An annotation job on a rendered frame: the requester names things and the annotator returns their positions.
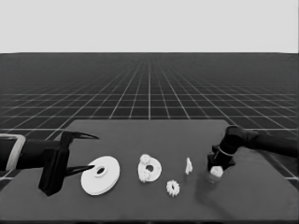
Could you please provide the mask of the large thick white disc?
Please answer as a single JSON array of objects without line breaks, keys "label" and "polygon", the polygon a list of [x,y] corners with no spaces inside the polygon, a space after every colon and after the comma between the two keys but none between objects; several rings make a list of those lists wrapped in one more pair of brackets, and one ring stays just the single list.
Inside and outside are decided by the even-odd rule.
[{"label": "large thick white disc", "polygon": [[81,175],[80,184],[83,190],[96,196],[112,189],[121,174],[119,162],[114,157],[102,156],[90,162],[90,165],[93,168]]}]

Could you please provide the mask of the white round carrier with pins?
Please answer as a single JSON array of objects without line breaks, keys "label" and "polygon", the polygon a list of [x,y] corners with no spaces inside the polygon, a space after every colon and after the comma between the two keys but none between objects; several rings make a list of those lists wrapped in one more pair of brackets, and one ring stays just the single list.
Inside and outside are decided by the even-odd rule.
[{"label": "white round carrier with pins", "polygon": [[162,173],[162,165],[153,157],[151,157],[149,164],[143,164],[139,159],[139,164],[137,166],[138,177],[139,174],[144,170],[148,170],[150,172],[150,178],[148,182],[153,182],[160,177]]}]

